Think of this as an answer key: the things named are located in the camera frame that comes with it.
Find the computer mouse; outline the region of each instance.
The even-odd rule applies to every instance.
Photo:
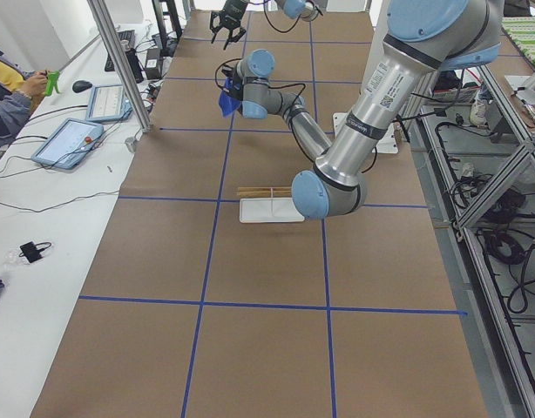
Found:
[[[72,91],[75,93],[81,93],[82,91],[86,91],[87,89],[91,89],[93,86],[92,83],[85,80],[78,80],[72,85]]]

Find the yellow shirt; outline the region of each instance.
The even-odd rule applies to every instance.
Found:
[[[17,70],[0,61],[0,84],[10,91],[16,91],[24,84],[24,77]],[[37,109],[43,97],[43,95],[37,94],[31,99],[30,113]]]

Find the person's hand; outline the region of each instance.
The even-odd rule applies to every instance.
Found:
[[[36,73],[24,81],[22,87],[18,90],[24,92],[30,97],[36,96],[44,92],[47,87],[47,77],[43,74]]]

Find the white tray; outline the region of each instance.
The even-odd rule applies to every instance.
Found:
[[[292,198],[240,200],[240,222],[243,224],[302,222],[303,220],[304,217],[296,210]]]

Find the tablet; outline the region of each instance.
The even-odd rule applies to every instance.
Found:
[[[132,106],[122,84],[95,85],[91,88],[85,120],[111,122],[128,118]]]
[[[31,160],[70,170],[84,159],[103,131],[100,124],[67,118],[33,153]]]

